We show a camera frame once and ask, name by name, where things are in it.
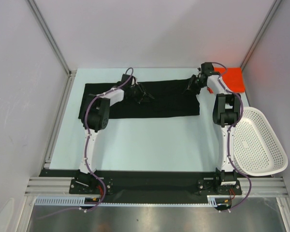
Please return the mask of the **black t-shirt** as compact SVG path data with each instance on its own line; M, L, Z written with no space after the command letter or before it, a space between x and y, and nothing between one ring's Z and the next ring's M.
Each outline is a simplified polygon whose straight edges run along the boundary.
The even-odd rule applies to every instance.
M167 118L200 114L197 97L182 94L187 85L187 79L142 82L141 84L155 99L143 104L124 99L110 107L110 119Z

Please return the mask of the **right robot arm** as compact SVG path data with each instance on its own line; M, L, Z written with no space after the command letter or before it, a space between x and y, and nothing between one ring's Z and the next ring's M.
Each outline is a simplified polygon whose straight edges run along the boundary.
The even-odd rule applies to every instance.
M218 162L209 193L216 195L241 195L240 182L234 160L234 138L236 125L243 116L243 102L223 81L223 72L216 71L214 62L204 62L198 73L191 76L185 93L199 95L202 88L209 88L215 94L212 120L218 139Z

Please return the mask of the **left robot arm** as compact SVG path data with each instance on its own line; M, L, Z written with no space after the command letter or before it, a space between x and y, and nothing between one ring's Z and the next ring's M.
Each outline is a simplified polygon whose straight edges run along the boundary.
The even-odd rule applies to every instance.
M85 129L85 147L80 166L71 182L70 193L92 194L96 190L103 193L104 182L94 172L94 146L99 132L106 128L109 121L111 106L132 99L138 104L148 103L155 98L146 91L145 87L137 82L133 74L124 73L121 81L108 91L94 95L87 94L81 115L81 121Z

